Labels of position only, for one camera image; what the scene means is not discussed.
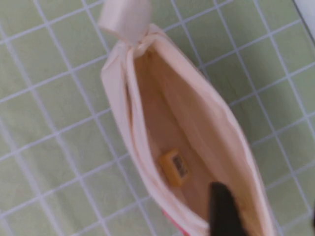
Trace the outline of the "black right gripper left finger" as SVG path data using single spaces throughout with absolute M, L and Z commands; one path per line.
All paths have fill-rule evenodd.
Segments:
M 221 182 L 212 182 L 209 192 L 209 235 L 247 236 L 229 188 Z

